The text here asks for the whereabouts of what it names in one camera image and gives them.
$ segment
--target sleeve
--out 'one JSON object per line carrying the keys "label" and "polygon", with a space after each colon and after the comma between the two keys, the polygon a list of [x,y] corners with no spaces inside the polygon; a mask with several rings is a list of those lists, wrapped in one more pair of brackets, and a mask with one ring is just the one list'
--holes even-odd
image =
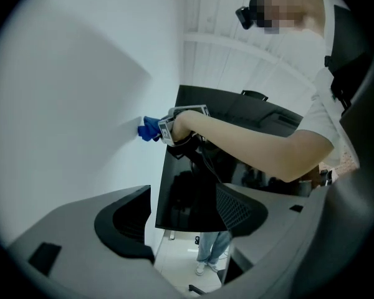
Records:
{"label": "sleeve", "polygon": [[297,130],[312,131],[328,139],[334,150],[324,160],[324,163],[336,166],[340,162],[340,136],[317,93],[312,97],[312,100],[313,104]]}

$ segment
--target hand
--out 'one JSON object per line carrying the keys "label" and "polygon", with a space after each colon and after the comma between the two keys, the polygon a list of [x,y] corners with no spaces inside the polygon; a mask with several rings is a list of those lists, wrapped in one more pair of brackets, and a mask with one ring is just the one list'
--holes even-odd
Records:
{"label": "hand", "polygon": [[185,139],[190,135],[191,130],[186,126],[186,121],[191,111],[184,111],[176,116],[172,128],[172,138],[175,142]]}

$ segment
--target white floor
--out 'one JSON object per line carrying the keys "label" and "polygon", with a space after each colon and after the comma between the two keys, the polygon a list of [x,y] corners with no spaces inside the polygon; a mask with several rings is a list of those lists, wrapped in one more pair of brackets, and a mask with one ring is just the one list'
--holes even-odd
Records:
{"label": "white floor", "polygon": [[[204,292],[219,289],[221,286],[219,278],[209,267],[205,267],[202,276],[195,274],[198,245],[194,242],[199,232],[175,232],[174,240],[170,240],[169,236],[170,231],[165,231],[154,264],[162,276],[177,290],[189,297],[199,297],[199,295],[189,292],[188,285],[194,285]],[[225,269],[226,262],[227,258],[223,254],[217,264],[218,269]]]}

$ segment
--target jeans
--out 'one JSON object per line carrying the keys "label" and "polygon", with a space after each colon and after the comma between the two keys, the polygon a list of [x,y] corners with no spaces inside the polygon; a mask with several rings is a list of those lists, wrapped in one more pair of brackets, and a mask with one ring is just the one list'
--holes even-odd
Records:
{"label": "jeans", "polygon": [[221,254],[229,246],[230,241],[231,236],[228,231],[200,233],[197,261],[216,265]]}

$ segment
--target shoe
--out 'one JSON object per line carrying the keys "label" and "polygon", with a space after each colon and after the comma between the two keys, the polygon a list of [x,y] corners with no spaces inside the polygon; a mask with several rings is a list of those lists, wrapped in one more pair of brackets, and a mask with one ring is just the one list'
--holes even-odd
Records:
{"label": "shoe", "polygon": [[217,269],[216,265],[214,265],[213,263],[208,262],[208,266],[210,267],[210,269],[212,269],[216,273],[219,271],[219,269]]}
{"label": "shoe", "polygon": [[197,267],[195,268],[195,273],[199,276],[202,276],[204,274],[204,268],[206,266],[206,263],[204,262],[199,262],[197,264]]}

